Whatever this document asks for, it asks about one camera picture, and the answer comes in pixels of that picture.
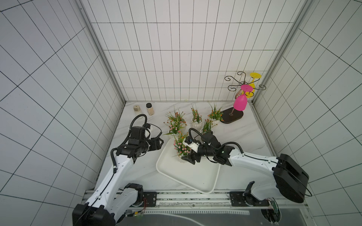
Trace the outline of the pink flower white pot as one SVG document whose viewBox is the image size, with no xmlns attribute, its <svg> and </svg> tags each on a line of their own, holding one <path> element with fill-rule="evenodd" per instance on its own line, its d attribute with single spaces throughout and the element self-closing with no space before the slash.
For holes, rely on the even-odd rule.
<svg viewBox="0 0 362 226">
<path fill-rule="evenodd" d="M 188 133 L 181 133 L 178 136 L 175 136 L 174 140 L 174 149 L 177 151 L 177 156 L 181 159 L 181 157 L 188 155 L 191 153 L 191 149 L 183 144 L 184 139 L 188 136 Z"/>
</svg>

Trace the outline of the white rectangular storage tray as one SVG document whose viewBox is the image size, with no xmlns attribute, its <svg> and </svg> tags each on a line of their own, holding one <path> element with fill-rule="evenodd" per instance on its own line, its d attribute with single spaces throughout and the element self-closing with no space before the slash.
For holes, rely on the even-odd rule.
<svg viewBox="0 0 362 226">
<path fill-rule="evenodd" d="M 174 140 L 170 139 L 165 144 L 156 162 L 157 171 L 197 192 L 212 193 L 217 183 L 220 165 L 211 163 L 204 157 L 194 165 L 184 161 L 177 156 L 173 142 Z"/>
</svg>

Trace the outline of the red flower white pot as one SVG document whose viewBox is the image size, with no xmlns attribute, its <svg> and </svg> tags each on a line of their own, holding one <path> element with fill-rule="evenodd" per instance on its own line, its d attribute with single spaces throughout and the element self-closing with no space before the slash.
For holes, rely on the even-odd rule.
<svg viewBox="0 0 362 226">
<path fill-rule="evenodd" d="M 201 130 L 201 133 L 206 134 L 207 132 L 212 132 L 215 126 L 217 126 L 217 123 L 215 121 L 213 121 L 212 119 L 207 118 L 204 121 L 204 125 Z"/>
</svg>

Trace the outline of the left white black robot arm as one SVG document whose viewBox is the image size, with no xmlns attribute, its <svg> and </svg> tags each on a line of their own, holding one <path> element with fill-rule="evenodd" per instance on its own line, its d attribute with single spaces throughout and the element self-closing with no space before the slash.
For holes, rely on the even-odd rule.
<svg viewBox="0 0 362 226">
<path fill-rule="evenodd" d="M 144 192 L 140 184 L 121 182 L 137 158 L 148 151 L 161 149 L 161 135 L 151 137 L 151 124 L 130 125 L 127 137 L 110 151 L 113 165 L 85 204 L 78 204 L 72 213 L 74 226 L 115 226 L 125 217 L 143 213 L 156 205 L 156 192 Z"/>
</svg>

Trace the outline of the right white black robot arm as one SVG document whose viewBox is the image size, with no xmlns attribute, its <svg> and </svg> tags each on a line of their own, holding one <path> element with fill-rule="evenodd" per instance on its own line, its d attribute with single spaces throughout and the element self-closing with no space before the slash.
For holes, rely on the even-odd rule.
<svg viewBox="0 0 362 226">
<path fill-rule="evenodd" d="M 196 140 L 191 134 L 184 136 L 176 146 L 183 146 L 186 155 L 182 160 L 191 164 L 201 161 L 202 157 L 212 157 L 212 163 L 242 167 L 266 176 L 257 182 L 249 182 L 241 195 L 241 201 L 247 206 L 260 206 L 275 197 L 284 197 L 295 203 L 303 203 L 312 193 L 307 188 L 309 175 L 289 155 L 267 157 L 246 153 L 237 142 L 221 144 L 213 132 L 199 134 Z"/>
</svg>

